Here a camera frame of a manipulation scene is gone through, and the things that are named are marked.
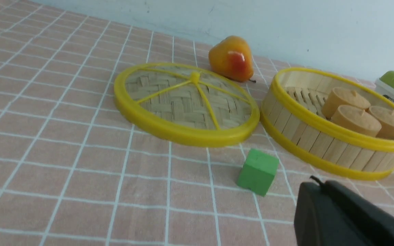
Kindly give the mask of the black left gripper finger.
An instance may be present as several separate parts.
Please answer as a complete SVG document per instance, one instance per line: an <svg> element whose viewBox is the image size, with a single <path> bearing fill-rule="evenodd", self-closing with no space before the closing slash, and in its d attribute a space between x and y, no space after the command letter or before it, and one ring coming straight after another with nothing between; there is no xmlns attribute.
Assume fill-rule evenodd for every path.
<svg viewBox="0 0 394 246"><path fill-rule="evenodd" d="M299 246L394 246L394 216L335 180L302 182L294 215Z"/></svg>

